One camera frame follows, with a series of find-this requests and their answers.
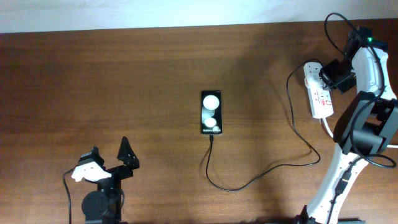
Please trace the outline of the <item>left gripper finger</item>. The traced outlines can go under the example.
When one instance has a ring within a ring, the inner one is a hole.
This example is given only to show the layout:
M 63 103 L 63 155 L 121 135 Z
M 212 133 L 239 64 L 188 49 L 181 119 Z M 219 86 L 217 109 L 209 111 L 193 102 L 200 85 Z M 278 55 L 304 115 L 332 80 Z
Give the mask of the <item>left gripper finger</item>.
M 78 165 L 82 166 L 89 162 L 95 162 L 100 167 L 103 167 L 104 159 L 100 156 L 98 147 L 94 146 L 90 152 L 83 154 L 78 161 Z
M 139 159 L 132 150 L 128 138 L 125 136 L 122 137 L 117 159 L 132 170 L 140 168 Z

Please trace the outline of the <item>black smartphone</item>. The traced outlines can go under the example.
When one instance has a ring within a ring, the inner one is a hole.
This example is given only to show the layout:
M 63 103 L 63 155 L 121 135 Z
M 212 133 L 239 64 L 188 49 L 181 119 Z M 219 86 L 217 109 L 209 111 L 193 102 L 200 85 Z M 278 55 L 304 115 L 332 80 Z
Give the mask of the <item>black smartphone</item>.
M 201 91 L 200 131 L 203 135 L 221 135 L 223 133 L 220 90 Z

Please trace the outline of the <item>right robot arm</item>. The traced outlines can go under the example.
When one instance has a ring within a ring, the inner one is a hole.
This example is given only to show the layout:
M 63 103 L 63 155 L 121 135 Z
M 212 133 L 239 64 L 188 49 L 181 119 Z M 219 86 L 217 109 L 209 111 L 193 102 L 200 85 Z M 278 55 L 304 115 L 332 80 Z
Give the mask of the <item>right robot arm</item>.
M 373 40 L 370 29 L 353 29 L 343 59 L 323 66 L 307 62 L 303 69 L 313 117 L 333 114 L 330 92 L 357 88 L 357 95 L 333 131 L 331 164 L 312 201 L 295 223 L 337 223 L 342 205 L 361 171 L 389 146 L 397 132 L 397 97 L 387 72 L 388 45 Z

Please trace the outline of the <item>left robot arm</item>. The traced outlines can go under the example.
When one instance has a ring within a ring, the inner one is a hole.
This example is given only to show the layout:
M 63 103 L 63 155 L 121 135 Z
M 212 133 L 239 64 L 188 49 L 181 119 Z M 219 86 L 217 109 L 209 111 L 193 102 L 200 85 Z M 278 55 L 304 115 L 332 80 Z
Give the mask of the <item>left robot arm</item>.
M 87 224 L 122 222 L 125 193 L 121 182 L 131 178 L 133 170 L 140 167 L 139 159 L 125 136 L 122 137 L 117 160 L 122 162 L 120 166 L 105 168 L 104 159 L 100 156 L 99 148 L 95 146 L 80 157 L 73 171 L 72 178 L 75 181 L 85 180 L 96 185 L 96 190 L 88 193 L 81 203 Z

